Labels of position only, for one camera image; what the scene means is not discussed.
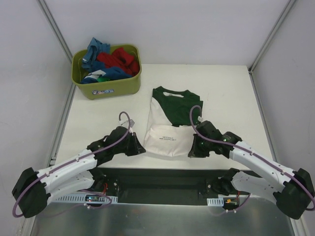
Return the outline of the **right aluminium frame post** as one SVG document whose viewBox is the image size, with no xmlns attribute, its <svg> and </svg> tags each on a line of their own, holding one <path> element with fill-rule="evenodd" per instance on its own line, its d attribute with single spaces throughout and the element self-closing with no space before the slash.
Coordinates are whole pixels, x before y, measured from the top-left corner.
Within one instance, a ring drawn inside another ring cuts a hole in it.
<svg viewBox="0 0 315 236">
<path fill-rule="evenodd" d="M 259 62 L 261 61 L 264 54 L 267 52 L 268 48 L 270 47 L 272 40 L 275 38 L 276 34 L 280 30 L 281 26 L 285 22 L 286 18 L 290 14 L 291 10 L 295 6 L 298 0 L 288 0 L 285 4 L 283 10 L 281 11 L 279 17 L 275 21 L 272 29 L 268 33 L 266 39 L 264 40 L 261 48 L 259 49 L 254 61 L 252 62 L 251 66 L 248 68 L 248 72 L 250 75 L 253 74 L 254 70 L 257 68 Z"/>
</svg>

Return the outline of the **red t-shirt in bin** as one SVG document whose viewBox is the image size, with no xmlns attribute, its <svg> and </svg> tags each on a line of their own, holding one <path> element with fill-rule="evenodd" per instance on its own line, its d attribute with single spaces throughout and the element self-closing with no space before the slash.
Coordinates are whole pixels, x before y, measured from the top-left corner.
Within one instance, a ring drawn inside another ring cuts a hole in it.
<svg viewBox="0 0 315 236">
<path fill-rule="evenodd" d="M 140 71 L 140 65 L 136 57 L 127 53 L 123 47 L 117 48 L 112 54 L 102 52 L 96 60 L 102 62 L 105 68 L 117 67 L 128 75 L 135 76 Z"/>
</svg>

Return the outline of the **bright green cloth in bin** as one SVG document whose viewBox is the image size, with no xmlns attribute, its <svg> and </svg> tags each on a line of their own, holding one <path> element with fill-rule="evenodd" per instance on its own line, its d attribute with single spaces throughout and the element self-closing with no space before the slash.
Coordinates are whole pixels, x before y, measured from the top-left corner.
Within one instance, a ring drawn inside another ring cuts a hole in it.
<svg viewBox="0 0 315 236">
<path fill-rule="evenodd" d="M 107 82 L 107 81 L 110 81 L 109 78 L 106 78 L 106 77 L 98 77 L 97 81 L 100 83 L 100 82 Z"/>
</svg>

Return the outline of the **olive green plastic bin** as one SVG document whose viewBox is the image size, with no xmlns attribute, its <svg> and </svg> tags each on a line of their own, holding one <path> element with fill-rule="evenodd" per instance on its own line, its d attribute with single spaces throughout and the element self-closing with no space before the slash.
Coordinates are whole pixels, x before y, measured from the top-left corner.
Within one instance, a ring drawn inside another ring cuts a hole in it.
<svg viewBox="0 0 315 236">
<path fill-rule="evenodd" d="M 87 99 L 94 100 L 112 96 L 130 95 L 139 91 L 141 86 L 141 70 L 131 78 L 81 84 L 81 80 L 88 75 L 88 71 L 82 68 L 82 58 L 86 52 L 87 50 L 83 49 L 75 53 L 72 57 L 71 80 Z"/>
</svg>

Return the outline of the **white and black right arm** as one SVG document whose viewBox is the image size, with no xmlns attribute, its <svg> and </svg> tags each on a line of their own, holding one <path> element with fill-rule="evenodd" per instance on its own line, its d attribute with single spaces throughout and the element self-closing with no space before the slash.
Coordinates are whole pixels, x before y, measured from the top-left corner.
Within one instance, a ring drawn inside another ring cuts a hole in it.
<svg viewBox="0 0 315 236">
<path fill-rule="evenodd" d="M 193 127 L 192 148 L 189 157 L 205 158 L 214 152 L 236 161 L 251 171 L 231 168 L 222 177 L 213 180 L 214 192 L 230 195 L 235 191 L 247 192 L 274 203 L 286 216 L 298 220 L 315 202 L 315 190 L 310 174 L 300 168 L 295 171 L 259 155 L 232 132 L 222 134 L 209 121 Z"/>
</svg>

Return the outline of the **aluminium frame post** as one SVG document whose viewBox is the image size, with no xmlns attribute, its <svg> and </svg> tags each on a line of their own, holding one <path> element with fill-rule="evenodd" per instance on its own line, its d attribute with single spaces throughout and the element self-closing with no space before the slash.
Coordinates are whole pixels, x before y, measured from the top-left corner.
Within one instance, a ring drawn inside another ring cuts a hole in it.
<svg viewBox="0 0 315 236">
<path fill-rule="evenodd" d="M 72 62 L 72 53 L 69 49 L 69 46 L 66 42 L 66 40 L 64 39 L 64 36 L 47 4 L 47 2 L 45 0 L 37 0 L 36 1 L 42 11 L 42 13 L 44 14 L 49 26 L 51 27 L 55 37 L 57 38 L 59 44 L 62 47 L 63 52 L 65 53 L 67 59 Z"/>
<path fill-rule="evenodd" d="M 268 33 L 266 39 L 264 40 L 261 48 L 259 49 L 254 61 L 252 62 L 251 66 L 248 68 L 248 72 L 250 75 L 253 74 L 254 70 L 257 68 L 259 62 L 261 61 L 264 54 L 267 52 L 268 48 L 270 47 L 272 40 L 275 38 L 276 34 L 280 30 L 281 26 L 285 22 L 286 18 L 290 14 L 291 10 L 295 6 L 298 0 L 288 0 L 285 4 L 283 10 L 281 11 L 279 17 L 275 21 L 272 29 Z"/>
</svg>

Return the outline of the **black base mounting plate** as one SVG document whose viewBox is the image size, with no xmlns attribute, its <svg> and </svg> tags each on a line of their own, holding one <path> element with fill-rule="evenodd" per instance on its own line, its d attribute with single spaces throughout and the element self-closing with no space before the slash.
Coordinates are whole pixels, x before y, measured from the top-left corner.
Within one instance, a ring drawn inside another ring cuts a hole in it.
<svg viewBox="0 0 315 236">
<path fill-rule="evenodd" d="M 118 197 L 119 203 L 205 206 L 217 198 L 227 170 L 99 168 L 91 189 Z"/>
</svg>

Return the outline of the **blue t-shirt in bin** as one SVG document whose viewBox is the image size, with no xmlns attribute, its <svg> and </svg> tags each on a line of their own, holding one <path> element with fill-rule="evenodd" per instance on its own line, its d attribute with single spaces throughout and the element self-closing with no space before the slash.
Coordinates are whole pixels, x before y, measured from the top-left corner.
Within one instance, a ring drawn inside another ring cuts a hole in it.
<svg viewBox="0 0 315 236">
<path fill-rule="evenodd" d="M 98 54 L 102 52 L 110 54 L 110 44 L 102 43 L 93 37 L 87 47 L 86 54 L 82 58 L 82 68 L 89 73 L 81 80 L 81 84 L 97 83 L 98 77 L 106 77 L 110 81 L 132 77 L 117 67 L 106 69 L 102 62 L 96 60 Z"/>
</svg>

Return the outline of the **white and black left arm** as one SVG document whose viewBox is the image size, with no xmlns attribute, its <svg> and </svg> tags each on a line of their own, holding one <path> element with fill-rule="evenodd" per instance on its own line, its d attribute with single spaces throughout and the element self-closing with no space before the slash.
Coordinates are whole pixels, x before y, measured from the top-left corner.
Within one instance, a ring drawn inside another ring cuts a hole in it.
<svg viewBox="0 0 315 236">
<path fill-rule="evenodd" d="M 84 189 L 99 191 L 105 183 L 100 165 L 117 154 L 135 156 L 145 152 L 136 133 L 118 126 L 69 160 L 38 171 L 27 168 L 12 190 L 16 200 L 12 214 L 16 218 L 31 218 L 61 196 Z"/>
</svg>

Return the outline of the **left aluminium frame post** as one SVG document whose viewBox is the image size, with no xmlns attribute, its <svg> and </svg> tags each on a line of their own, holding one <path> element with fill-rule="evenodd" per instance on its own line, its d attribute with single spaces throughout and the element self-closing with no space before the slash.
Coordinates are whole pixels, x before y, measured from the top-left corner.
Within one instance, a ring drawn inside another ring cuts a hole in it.
<svg viewBox="0 0 315 236">
<path fill-rule="evenodd" d="M 47 4 L 47 2 L 45 0 L 37 0 L 36 1 L 42 11 L 42 13 L 44 14 L 49 26 L 51 27 L 55 37 L 57 38 L 59 44 L 62 47 L 63 52 L 65 53 L 67 59 L 72 62 L 72 53 L 69 49 L 69 46 L 66 42 L 66 40 L 64 39 L 64 36 Z"/>
</svg>

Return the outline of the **white green-sleeved Charlie Brown shirt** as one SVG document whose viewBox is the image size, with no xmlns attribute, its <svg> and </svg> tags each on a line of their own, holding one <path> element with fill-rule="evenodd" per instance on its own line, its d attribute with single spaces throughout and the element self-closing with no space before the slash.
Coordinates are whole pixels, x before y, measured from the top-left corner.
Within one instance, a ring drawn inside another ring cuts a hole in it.
<svg viewBox="0 0 315 236">
<path fill-rule="evenodd" d="M 152 90 L 144 148 L 147 152 L 166 157 L 187 156 L 193 142 L 194 126 L 203 107 L 200 96 L 189 91 L 173 91 L 162 86 Z"/>
</svg>

